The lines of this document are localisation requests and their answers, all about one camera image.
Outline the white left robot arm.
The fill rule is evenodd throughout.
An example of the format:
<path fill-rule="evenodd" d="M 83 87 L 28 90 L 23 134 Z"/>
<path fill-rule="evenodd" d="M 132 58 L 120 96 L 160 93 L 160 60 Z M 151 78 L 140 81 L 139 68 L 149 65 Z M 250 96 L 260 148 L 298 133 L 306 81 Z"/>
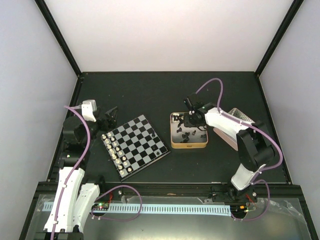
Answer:
<path fill-rule="evenodd" d="M 43 230 L 35 233 L 35 240 L 82 240 L 95 200 L 108 192 L 102 175 L 85 177 L 85 171 L 91 141 L 98 132 L 116 127 L 118 108 L 108 110 L 104 117 L 91 102 L 67 109 L 73 115 L 63 122 L 65 148 L 59 157 L 58 186 L 50 215 Z"/>

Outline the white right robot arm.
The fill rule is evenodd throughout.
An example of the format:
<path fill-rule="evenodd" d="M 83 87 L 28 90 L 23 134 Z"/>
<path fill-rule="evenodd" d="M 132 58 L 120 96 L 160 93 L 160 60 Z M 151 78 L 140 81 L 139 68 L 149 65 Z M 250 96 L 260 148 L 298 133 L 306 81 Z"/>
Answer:
<path fill-rule="evenodd" d="M 240 164 L 227 189 L 230 200 L 240 201 L 246 195 L 245 189 L 254 183 L 257 175 L 268 169 L 266 165 L 271 160 L 275 157 L 279 157 L 280 162 L 283 160 L 281 149 L 265 132 L 264 123 L 242 120 L 212 103 L 192 103 L 188 99 L 184 103 L 189 110 L 183 117 L 185 127 L 214 127 L 237 144 Z"/>

